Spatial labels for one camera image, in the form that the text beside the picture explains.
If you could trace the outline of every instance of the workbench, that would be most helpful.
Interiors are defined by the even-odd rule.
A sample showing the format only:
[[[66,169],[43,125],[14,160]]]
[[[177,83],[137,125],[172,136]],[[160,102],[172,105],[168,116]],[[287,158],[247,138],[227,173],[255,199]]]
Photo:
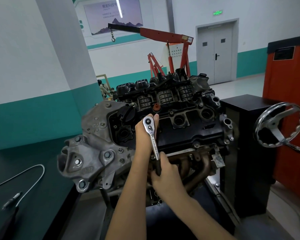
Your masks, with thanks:
[[[33,165],[45,166],[43,178],[20,202],[12,239],[56,239],[62,231],[79,197],[74,183],[57,170],[57,154],[67,138],[0,150],[0,183]],[[16,193],[26,193],[41,173],[35,167],[0,186],[0,228],[12,213],[2,206]]]

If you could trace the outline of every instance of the forearm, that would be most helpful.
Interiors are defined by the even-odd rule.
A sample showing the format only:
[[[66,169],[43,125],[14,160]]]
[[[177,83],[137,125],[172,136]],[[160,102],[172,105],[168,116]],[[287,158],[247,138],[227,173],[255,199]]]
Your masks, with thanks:
[[[147,153],[136,152],[113,213],[106,240],[146,239]]]
[[[183,196],[174,201],[171,209],[199,240],[235,239],[195,199],[189,196]]]

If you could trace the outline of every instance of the green logo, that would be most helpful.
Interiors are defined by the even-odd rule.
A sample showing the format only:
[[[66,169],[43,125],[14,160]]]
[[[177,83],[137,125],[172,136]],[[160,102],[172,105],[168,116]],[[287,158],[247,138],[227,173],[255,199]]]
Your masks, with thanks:
[[[222,13],[222,10],[214,12],[213,15],[220,15],[221,13]]]

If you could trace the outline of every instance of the hand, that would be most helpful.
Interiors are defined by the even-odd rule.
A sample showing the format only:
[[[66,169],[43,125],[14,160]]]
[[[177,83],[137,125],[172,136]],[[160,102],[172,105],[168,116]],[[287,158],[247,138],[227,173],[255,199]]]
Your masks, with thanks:
[[[159,125],[159,115],[156,113],[154,116],[152,114],[148,114],[148,116],[151,116],[154,120],[154,136],[156,137],[157,128]],[[152,143],[150,140],[150,136],[146,132],[143,122],[141,120],[138,124],[136,124],[136,154],[140,153],[141,155],[145,155],[149,159],[151,152]]]
[[[158,176],[155,171],[152,171],[152,186],[158,196],[172,207],[174,201],[189,196],[182,184],[177,165],[172,165],[164,152],[160,152],[160,161],[161,175]]]

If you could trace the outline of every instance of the ratchet wrench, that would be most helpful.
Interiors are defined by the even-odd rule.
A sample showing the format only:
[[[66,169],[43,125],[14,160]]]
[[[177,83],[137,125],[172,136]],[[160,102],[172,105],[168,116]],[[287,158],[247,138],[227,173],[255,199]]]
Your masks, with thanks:
[[[155,156],[155,165],[156,169],[155,172],[157,173],[158,176],[161,175],[161,162],[160,162],[160,155],[158,151],[158,146],[155,138],[155,122],[151,116],[146,116],[142,120],[145,131],[150,135],[151,139],[151,144],[152,144],[152,149],[154,152]]]

